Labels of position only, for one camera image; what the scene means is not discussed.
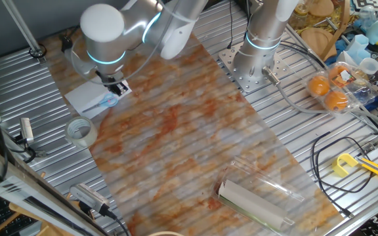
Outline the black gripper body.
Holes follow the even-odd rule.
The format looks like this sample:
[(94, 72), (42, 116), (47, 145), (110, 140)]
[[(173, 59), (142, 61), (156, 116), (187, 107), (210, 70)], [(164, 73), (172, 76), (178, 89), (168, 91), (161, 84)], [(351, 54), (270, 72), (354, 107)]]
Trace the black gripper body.
[(99, 72), (97, 72), (96, 74), (100, 77), (100, 84), (104, 86), (117, 85), (125, 80), (123, 76), (118, 77), (117, 75), (106, 75)]

